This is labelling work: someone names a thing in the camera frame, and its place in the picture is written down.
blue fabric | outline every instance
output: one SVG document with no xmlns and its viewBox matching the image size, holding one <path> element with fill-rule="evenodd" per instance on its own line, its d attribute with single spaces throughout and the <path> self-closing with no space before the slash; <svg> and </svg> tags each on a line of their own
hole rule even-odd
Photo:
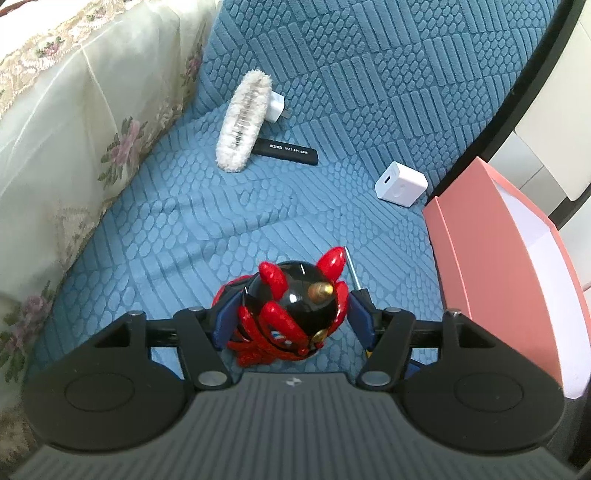
<svg viewBox="0 0 591 480">
<path fill-rule="evenodd" d="M 555 8 L 556 0 L 226 1 L 197 98 L 74 265 L 33 369 L 126 310 L 163 318 L 209 306 L 220 285 L 262 260 L 315 261 L 339 244 L 377 307 L 439 319 L 426 197 L 404 209 L 377 200 L 374 183 L 398 161 L 425 173 L 431 191 L 491 120 Z M 261 135 L 318 149 L 317 167 L 253 158 L 239 174 L 217 168 L 227 102 L 254 68 L 272 76 L 293 114 Z M 173 353 L 158 355 L 178 371 Z M 222 356 L 237 373 L 231 353 Z M 356 374 L 362 362 L 345 323 L 316 356 L 258 370 Z"/>
</svg>

embroidered flower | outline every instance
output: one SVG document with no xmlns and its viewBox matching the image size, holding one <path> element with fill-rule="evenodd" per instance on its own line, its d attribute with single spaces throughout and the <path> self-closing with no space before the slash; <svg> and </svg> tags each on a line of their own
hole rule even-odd
<svg viewBox="0 0 591 480">
<path fill-rule="evenodd" d="M 132 117 L 123 120 L 121 137 L 115 134 L 113 143 L 107 147 L 106 153 L 100 159 L 101 163 L 109 163 L 107 171 L 99 176 L 99 181 L 104 181 L 105 187 L 113 185 L 123 177 L 123 167 L 135 167 L 139 163 L 141 146 L 138 140 L 144 136 L 147 123 L 140 125 Z"/>
<path fill-rule="evenodd" d="M 0 367 L 8 364 L 4 373 L 7 383 L 12 380 L 18 381 L 25 366 L 27 353 L 51 311 L 54 292 L 49 286 L 48 282 L 41 295 L 28 297 L 2 319 L 5 325 L 10 327 L 10 330 L 0 333 Z"/>
<path fill-rule="evenodd" d="M 45 47 L 37 49 L 37 56 L 42 59 L 45 57 L 51 57 L 60 49 L 60 45 L 64 43 L 64 39 L 56 37 L 54 41 L 49 41 L 45 44 Z"/>
<path fill-rule="evenodd" d="M 107 14 L 107 9 L 105 7 L 96 8 L 91 14 L 86 16 L 86 19 L 89 22 L 94 22 L 99 18 L 103 18 Z"/>
<path fill-rule="evenodd" d="M 199 45 L 197 51 L 187 59 L 187 62 L 185 63 L 185 71 L 181 75 L 181 78 L 183 79 L 183 87 L 189 82 L 194 82 L 197 79 L 197 74 L 199 73 L 199 68 L 201 67 L 201 62 L 203 60 L 202 51 L 202 47 Z"/>
</svg>

red and black toy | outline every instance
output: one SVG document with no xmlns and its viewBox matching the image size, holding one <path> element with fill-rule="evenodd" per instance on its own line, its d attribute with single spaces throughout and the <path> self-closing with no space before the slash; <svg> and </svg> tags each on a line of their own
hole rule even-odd
<svg viewBox="0 0 591 480">
<path fill-rule="evenodd" d="M 227 345 L 236 352 L 238 364 L 298 361 L 322 348 L 347 313 L 348 288 L 337 281 L 345 263 L 345 249 L 334 247 L 316 265 L 262 262 L 258 273 L 230 282 L 248 279 L 238 307 L 238 326 Z"/>
</svg>

textured pattern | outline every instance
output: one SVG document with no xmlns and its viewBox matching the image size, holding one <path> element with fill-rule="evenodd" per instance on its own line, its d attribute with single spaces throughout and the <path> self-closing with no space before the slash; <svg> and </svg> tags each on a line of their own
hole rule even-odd
<svg viewBox="0 0 591 480">
<path fill-rule="evenodd" d="M 555 0 L 226 1 L 196 100 L 74 265 L 33 368 L 126 310 L 159 318 L 209 306 L 221 284 L 262 260 L 315 261 L 339 244 L 351 250 L 378 307 L 439 319 L 425 196 L 403 209 L 378 201 L 374 183 L 395 160 L 425 173 L 432 190 L 491 120 L 555 7 Z M 262 136 L 318 149 L 317 167 L 269 158 L 253 158 L 239 174 L 216 167 L 227 102 L 257 67 L 293 114 L 264 126 Z M 171 352 L 158 355 L 176 361 Z M 222 355 L 232 363 L 230 352 Z M 345 323 L 307 361 L 259 370 L 355 375 L 362 361 Z"/>
<path fill-rule="evenodd" d="M 201 393 L 183 421 L 118 455 L 44 446 L 13 480 L 574 480 L 538 448 L 507 457 L 465 455 L 424 437 L 387 394 L 344 375 L 246 374 L 236 388 Z"/>
</svg>

fluffy white brush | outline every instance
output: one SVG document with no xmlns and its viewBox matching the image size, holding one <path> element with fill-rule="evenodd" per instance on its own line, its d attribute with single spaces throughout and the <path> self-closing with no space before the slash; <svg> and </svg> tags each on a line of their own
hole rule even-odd
<svg viewBox="0 0 591 480">
<path fill-rule="evenodd" d="M 271 77 L 260 70 L 244 76 L 230 100 L 217 141 L 216 161 L 221 169 L 244 169 L 265 120 L 270 97 Z"/>
</svg>

